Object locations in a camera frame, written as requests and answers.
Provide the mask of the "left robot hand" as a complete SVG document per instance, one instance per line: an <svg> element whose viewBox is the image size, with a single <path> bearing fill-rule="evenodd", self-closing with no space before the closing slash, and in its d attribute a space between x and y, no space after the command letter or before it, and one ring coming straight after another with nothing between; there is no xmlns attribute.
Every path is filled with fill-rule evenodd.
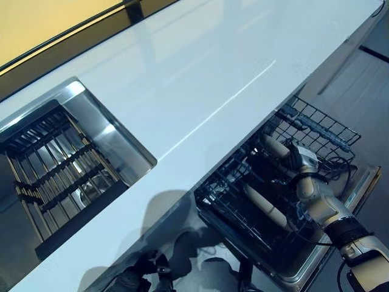
<svg viewBox="0 0 389 292"><path fill-rule="evenodd" d="M151 282L144 276L150 274L159 277L154 291L175 291L169 261L156 250L143 253L135 264L114 278L106 291L149 291Z"/></svg>

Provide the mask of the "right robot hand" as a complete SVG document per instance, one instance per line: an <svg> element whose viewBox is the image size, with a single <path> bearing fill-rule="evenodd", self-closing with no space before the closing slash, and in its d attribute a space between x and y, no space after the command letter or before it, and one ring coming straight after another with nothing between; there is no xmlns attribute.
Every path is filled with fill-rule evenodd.
<svg viewBox="0 0 389 292"><path fill-rule="evenodd" d="M314 152L298 144L291 144L289 150L287 162L292 170L297 173L318 172L318 158Z"/></svg>

